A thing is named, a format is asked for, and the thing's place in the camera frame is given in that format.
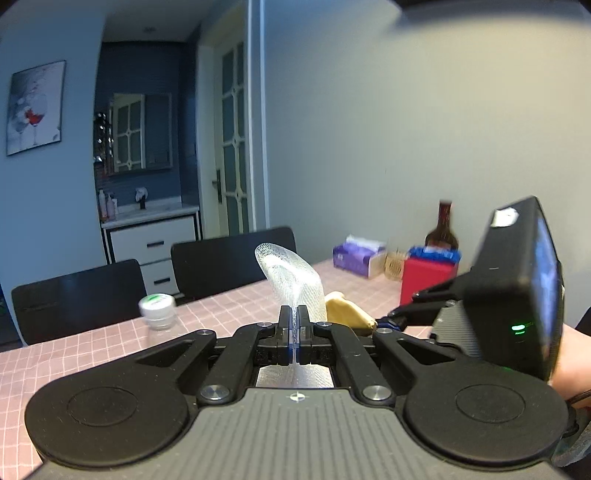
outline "metal screw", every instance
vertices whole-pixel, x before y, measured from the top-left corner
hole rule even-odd
[[[383,385],[370,385],[363,389],[363,396],[369,400],[381,401],[390,398],[392,391]]]
[[[223,385],[207,385],[201,389],[201,396],[207,400],[223,400],[230,391]]]

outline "white mesh net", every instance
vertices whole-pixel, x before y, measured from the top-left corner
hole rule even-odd
[[[308,262],[274,244],[259,245],[255,256],[282,305],[294,311],[298,305],[306,305],[311,322],[326,321],[322,282]]]
[[[326,304],[320,276],[308,262],[287,248],[274,244],[261,244],[255,249],[256,260],[273,287],[282,305],[289,305],[295,312],[298,305],[306,305],[311,322],[326,321]],[[263,367],[256,382],[257,387],[330,388],[333,381],[330,371],[320,365],[289,367],[272,365]]]

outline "wine bottle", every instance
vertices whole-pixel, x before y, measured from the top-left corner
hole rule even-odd
[[[437,227],[430,232],[425,239],[425,246],[445,248],[448,250],[457,250],[457,238],[453,234],[450,220],[452,214],[452,203],[441,200],[439,202],[439,218]]]

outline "mirror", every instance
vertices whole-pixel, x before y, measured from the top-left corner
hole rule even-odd
[[[113,156],[109,175],[173,166],[172,95],[115,93],[109,116]]]

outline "countertop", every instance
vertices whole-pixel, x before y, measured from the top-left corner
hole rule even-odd
[[[146,205],[145,210],[133,210],[117,215],[114,220],[107,220],[101,224],[105,230],[119,228],[122,226],[133,225],[135,223],[151,222],[152,220],[161,220],[169,217],[189,215],[199,211],[197,205],[187,205],[185,203],[169,203],[167,205],[153,206]]]

